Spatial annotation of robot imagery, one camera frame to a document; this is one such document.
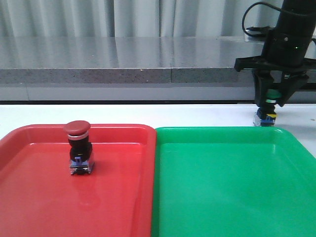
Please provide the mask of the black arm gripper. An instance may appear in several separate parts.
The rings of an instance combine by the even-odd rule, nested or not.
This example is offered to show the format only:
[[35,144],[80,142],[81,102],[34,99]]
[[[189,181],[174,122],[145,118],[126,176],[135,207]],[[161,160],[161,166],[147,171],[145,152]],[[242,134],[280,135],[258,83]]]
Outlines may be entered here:
[[234,69],[238,72],[258,69],[253,71],[257,106],[264,104],[266,93],[274,83],[270,71],[283,72],[278,84],[281,97],[277,104],[280,107],[308,82],[305,71],[316,69],[315,59],[305,57],[311,41],[312,36],[290,35],[274,28],[269,30],[260,56],[236,59]]

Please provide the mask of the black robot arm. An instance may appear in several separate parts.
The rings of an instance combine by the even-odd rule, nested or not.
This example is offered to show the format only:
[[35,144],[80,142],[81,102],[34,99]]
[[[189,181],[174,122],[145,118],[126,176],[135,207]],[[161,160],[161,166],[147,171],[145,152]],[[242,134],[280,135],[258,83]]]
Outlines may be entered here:
[[285,0],[277,24],[266,32],[260,56],[238,58],[236,71],[251,69],[255,81],[255,103],[258,107],[281,107],[305,85],[307,72],[316,68],[314,59],[306,58],[316,27],[314,0]]

